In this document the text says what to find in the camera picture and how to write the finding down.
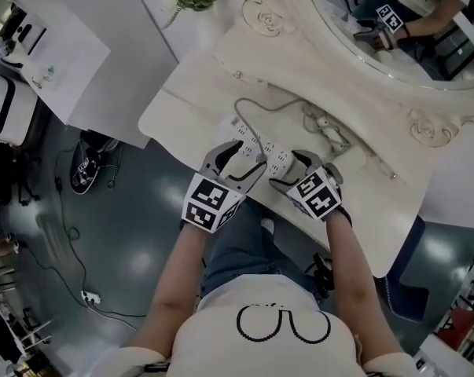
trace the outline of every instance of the black cable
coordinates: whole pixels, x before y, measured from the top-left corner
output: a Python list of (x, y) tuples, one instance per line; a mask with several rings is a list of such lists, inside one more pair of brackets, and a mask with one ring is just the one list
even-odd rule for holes
[(56, 269), (54, 266), (50, 265), (50, 266), (44, 266), (43, 264), (41, 264), (41, 262), (38, 260), (38, 258), (36, 257), (36, 255), (34, 254), (34, 251), (28, 246), (28, 244), (26, 244), (25, 242), (22, 242), (22, 246), (25, 246), (30, 252), (31, 252), (31, 255), (32, 257), (34, 257), (34, 260), (38, 263), (39, 267), (41, 269), (44, 269), (45, 271), (51, 269), (53, 271), (55, 271), (55, 273), (58, 275), (58, 277), (61, 279), (61, 281), (64, 283), (64, 286), (65, 288), (67, 289), (67, 291), (71, 294), (72, 298), (75, 300), (76, 303), (78, 303), (79, 306), (81, 307), (84, 307), (86, 308), (87, 306), (86, 305), (83, 305), (81, 304), (81, 302), (79, 301), (79, 299), (74, 295), (74, 293), (72, 293), (72, 290), (71, 288), (69, 287), (69, 285), (67, 284), (67, 282), (65, 281), (64, 277), (62, 276), (62, 274), (59, 272), (58, 269)]
[(133, 318), (144, 318), (147, 316), (147, 314), (144, 314), (144, 315), (137, 315), (137, 314), (125, 314), (125, 313), (118, 313), (116, 311), (110, 311), (110, 310), (103, 310), (103, 309), (99, 309), (95, 303), (92, 303), (92, 306), (97, 310), (97, 311), (100, 311), (101, 313), (105, 313), (105, 314), (115, 314), (117, 316), (123, 316), (123, 317), (133, 317)]
[(310, 264), (307, 269), (305, 269), (304, 273), (308, 273), (308, 271), (310, 271), (312, 268), (314, 268), (314, 265), (315, 265), (315, 262), (313, 262), (312, 264)]
[(61, 206), (61, 218), (62, 218), (62, 227), (64, 228), (64, 233), (65, 236), (67, 237), (69, 247), (71, 248), (72, 253), (74, 254), (75, 259), (77, 262), (81, 265), (83, 268), (83, 288), (82, 291), (86, 290), (86, 267), (83, 264), (83, 261), (81, 261), (81, 258), (78, 256), (78, 253), (76, 253), (76, 250), (74, 246), (72, 245), (73, 241), (76, 241), (80, 238), (81, 234), (79, 233), (79, 230), (75, 228), (74, 226), (71, 226), (69, 229), (67, 228), (66, 222), (65, 222), (65, 211), (64, 211), (64, 201), (62, 200), (62, 180), (57, 176), (57, 166), (58, 166), (58, 160), (63, 153), (68, 153), (74, 151), (74, 148), (71, 149), (63, 149), (57, 153), (57, 158), (55, 159), (55, 165), (53, 166), (53, 179), (55, 182), (55, 189), (58, 192), (58, 199), (60, 201), (60, 206)]
[(344, 0), (344, 1), (345, 1), (345, 4), (347, 4), (348, 12), (349, 12), (350, 14), (354, 14), (354, 13), (352, 12), (352, 9), (350, 8), (350, 4), (349, 4), (348, 0)]
[[(86, 290), (86, 275), (87, 275), (86, 266), (83, 264), (83, 261), (82, 261), (81, 258), (78, 256), (78, 253), (76, 252), (76, 250), (75, 250), (75, 248), (74, 248), (74, 246), (73, 246), (73, 244), (72, 244), (73, 241), (76, 241), (76, 240), (78, 240), (78, 239), (81, 237), (81, 233), (79, 232), (79, 230), (78, 230), (75, 226), (71, 226), (69, 229), (68, 229), (68, 227), (67, 227), (67, 224), (66, 224), (66, 221), (65, 221), (64, 201), (63, 201), (63, 199), (62, 199), (62, 180), (61, 180), (60, 177), (57, 176), (57, 167), (58, 167), (58, 161), (59, 161), (59, 159), (60, 159), (60, 156), (61, 156), (62, 154), (64, 154), (64, 153), (73, 152), (73, 151), (76, 149), (76, 147), (77, 147), (78, 145), (80, 145), (80, 147), (81, 147), (81, 142), (80, 142), (80, 141), (78, 141), (78, 144), (77, 144), (74, 148), (62, 149), (62, 150), (60, 150), (60, 151), (57, 153), (57, 158), (55, 159), (55, 164), (54, 164), (54, 166), (53, 166), (53, 179), (54, 179), (54, 182), (55, 182), (55, 188), (56, 188), (56, 190), (57, 190), (57, 192), (58, 192), (58, 198), (59, 198), (59, 201), (60, 201), (62, 227), (63, 227), (63, 229), (64, 229), (64, 233), (65, 233), (65, 235), (66, 235), (66, 237), (67, 237), (67, 240), (68, 240), (68, 243), (69, 243), (69, 247), (71, 248), (71, 251), (72, 251), (72, 253), (73, 253), (75, 259), (78, 261), (78, 263), (79, 263), (79, 264), (81, 265), (81, 267), (83, 268), (83, 287), (82, 287), (82, 291), (85, 291), (85, 290)], [(57, 272), (58, 276), (62, 279), (62, 281), (64, 282), (65, 286), (68, 288), (68, 285), (65, 283), (64, 278), (62, 278), (62, 275), (58, 272), (58, 270), (57, 270), (56, 268), (54, 268), (54, 267), (50, 267), (50, 268)], [(118, 312), (114, 312), (114, 311), (110, 311), (110, 310), (101, 310), (101, 309), (97, 308), (93, 302), (91, 303), (91, 305), (94, 307), (94, 311), (100, 312), (100, 313), (116, 314), (116, 315), (118, 315), (118, 316), (123, 316), (123, 317), (137, 317), (137, 318), (143, 318), (143, 317), (145, 317), (145, 315), (142, 316), (142, 315), (134, 315), (134, 314), (123, 314), (123, 313), (118, 313)], [(89, 302), (86, 302), (86, 306), (84, 306), (84, 307), (90, 307)]]
[(134, 327), (132, 324), (130, 324), (128, 321), (122, 320), (121, 318), (116, 318), (116, 317), (111, 317), (111, 316), (106, 316), (105, 314), (102, 314), (101, 311), (99, 311), (93, 302), (86, 302), (88, 305), (88, 309), (92, 310), (93, 312), (97, 313), (99, 316), (110, 319), (110, 320), (116, 320), (119, 321), (120, 323), (123, 323), (127, 325), (128, 327), (132, 328), (133, 330), (137, 331), (137, 328)]

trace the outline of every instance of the electrical outlet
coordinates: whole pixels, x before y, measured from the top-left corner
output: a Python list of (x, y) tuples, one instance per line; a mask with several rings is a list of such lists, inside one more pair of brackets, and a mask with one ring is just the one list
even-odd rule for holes
[[(272, 142), (258, 130), (255, 129), (255, 132), (258, 134), (267, 157), (268, 166), (264, 175), (269, 178), (282, 178), (294, 161), (292, 153)], [(256, 162), (258, 155), (261, 153), (254, 134), (252, 134), (250, 129), (236, 116), (224, 119), (219, 124), (216, 140), (218, 144), (227, 141), (242, 140), (244, 144), (239, 154)]]
[(96, 293), (92, 293), (89, 291), (81, 291), (81, 297), (83, 298), (84, 302), (90, 302), (95, 305), (98, 305), (101, 303), (101, 297), (97, 295)]

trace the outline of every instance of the black chair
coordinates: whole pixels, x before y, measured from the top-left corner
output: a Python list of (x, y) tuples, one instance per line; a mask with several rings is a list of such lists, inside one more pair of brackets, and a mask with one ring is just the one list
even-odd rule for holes
[(378, 294), (392, 313), (417, 323), (424, 319), (428, 289), (401, 284), (400, 280), (424, 231), (425, 222), (417, 216), (391, 270), (383, 278), (375, 278)]
[[(31, 164), (41, 163), (41, 159), (35, 153), (41, 146), (49, 120), (50, 110), (38, 99), (24, 143), (20, 147), (0, 143), (0, 205), (6, 205), (11, 201), (11, 188), (14, 184), (18, 186), (18, 202), (21, 205), (26, 206), (31, 199), (34, 201), (39, 199), (29, 186), (27, 175)], [(28, 199), (22, 198), (23, 190), (27, 192)]]

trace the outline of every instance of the white flower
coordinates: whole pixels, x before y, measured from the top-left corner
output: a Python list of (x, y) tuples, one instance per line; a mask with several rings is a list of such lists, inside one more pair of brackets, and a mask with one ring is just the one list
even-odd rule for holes
[(173, 14), (177, 9), (177, 0), (164, 0), (164, 9), (168, 14)]

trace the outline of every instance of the power adapter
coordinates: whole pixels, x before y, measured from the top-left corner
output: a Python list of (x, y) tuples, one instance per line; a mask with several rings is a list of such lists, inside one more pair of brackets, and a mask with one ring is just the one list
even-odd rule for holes
[(101, 304), (101, 296), (96, 293), (81, 291), (81, 297), (83, 298), (84, 302), (90, 302), (95, 305)]

